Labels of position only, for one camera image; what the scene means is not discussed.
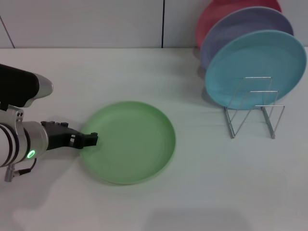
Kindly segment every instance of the purple plate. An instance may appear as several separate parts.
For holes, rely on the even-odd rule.
[[[201,63],[206,70],[224,46],[240,36],[259,30],[279,30],[293,35],[289,20],[268,7],[248,7],[221,19],[208,32],[201,47]]]

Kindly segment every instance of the green led light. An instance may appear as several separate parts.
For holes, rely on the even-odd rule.
[[[34,155],[35,155],[35,151],[32,150],[32,151],[30,151],[29,154],[27,155],[27,158],[31,158],[31,157],[33,157]]]

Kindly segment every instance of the blue plate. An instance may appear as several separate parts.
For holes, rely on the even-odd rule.
[[[276,94],[250,93],[278,90],[278,99],[289,93],[306,69],[307,57],[302,44],[292,35],[277,30],[262,30],[237,38],[221,49],[212,60],[205,76],[209,96],[222,106],[249,110],[255,105],[270,104]],[[241,87],[229,105],[239,84]]]
[[[225,45],[240,36],[259,30],[279,30],[293,35],[288,19],[268,7],[248,7],[235,11],[217,22],[208,32],[201,47],[201,63],[207,69]]]

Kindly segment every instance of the white wall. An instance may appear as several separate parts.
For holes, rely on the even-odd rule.
[[[0,21],[0,48],[13,48],[1,21]]]
[[[198,18],[211,0],[166,0],[164,47],[195,46]],[[308,46],[308,0],[278,0],[295,36]]]
[[[17,48],[160,47],[163,0],[1,0]]]

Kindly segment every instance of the white table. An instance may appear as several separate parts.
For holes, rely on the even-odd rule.
[[[26,121],[80,129],[100,108],[134,100],[162,110],[177,135],[170,166],[132,186],[100,183],[76,150],[48,152],[30,174],[0,182],[1,231],[308,230],[308,72],[280,102],[275,140],[261,112],[232,140],[222,109],[201,96],[192,49],[10,49],[0,63],[54,84]]]

